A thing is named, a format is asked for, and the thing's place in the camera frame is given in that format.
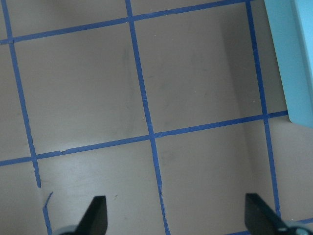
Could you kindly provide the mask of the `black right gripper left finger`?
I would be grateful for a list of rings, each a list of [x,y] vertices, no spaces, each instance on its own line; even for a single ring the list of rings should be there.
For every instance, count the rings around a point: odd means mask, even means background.
[[[106,197],[95,196],[80,223],[75,229],[76,235],[105,235],[108,229]]]

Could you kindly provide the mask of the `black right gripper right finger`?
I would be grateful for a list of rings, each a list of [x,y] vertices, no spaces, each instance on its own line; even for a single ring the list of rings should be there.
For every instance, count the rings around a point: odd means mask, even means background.
[[[286,234],[286,224],[257,193],[245,195],[245,226],[251,235]]]

